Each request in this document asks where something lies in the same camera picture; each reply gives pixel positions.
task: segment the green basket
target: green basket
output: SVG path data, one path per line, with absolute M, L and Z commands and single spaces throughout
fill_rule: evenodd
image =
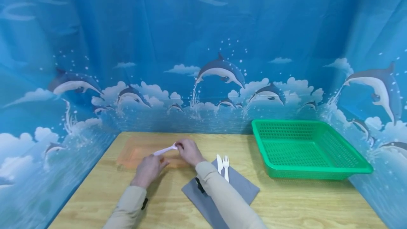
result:
M 325 122 L 255 119 L 253 133 L 272 178 L 343 180 L 373 167 Z

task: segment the hand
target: hand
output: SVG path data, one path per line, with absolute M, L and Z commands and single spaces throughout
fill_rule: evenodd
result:
M 163 156 L 149 155 L 144 157 L 137 166 L 136 175 L 130 185 L 147 189 L 168 164 L 169 162 Z
M 199 151 L 198 146 L 196 146 L 195 141 L 191 139 L 181 139 L 176 142 L 176 146 L 180 156 L 193 167 L 200 162 L 206 161 Z

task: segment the person's left hand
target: person's left hand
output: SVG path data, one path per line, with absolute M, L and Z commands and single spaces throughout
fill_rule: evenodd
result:
M 168 164 L 169 161 L 164 159 L 163 156 L 149 155 L 144 157 L 142 162 L 137 166 L 136 175 L 130 185 L 147 189 Z

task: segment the fork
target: fork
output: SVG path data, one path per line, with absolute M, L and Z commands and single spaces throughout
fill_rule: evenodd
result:
M 229 182 L 229 157 L 223 157 L 223 167 L 225 168 L 225 180 Z

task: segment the person's right hand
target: person's right hand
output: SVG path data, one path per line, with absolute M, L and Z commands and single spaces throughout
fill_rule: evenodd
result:
M 180 139 L 176 142 L 180 156 L 190 165 L 195 167 L 200 162 L 206 161 L 196 146 L 195 141 L 191 139 Z

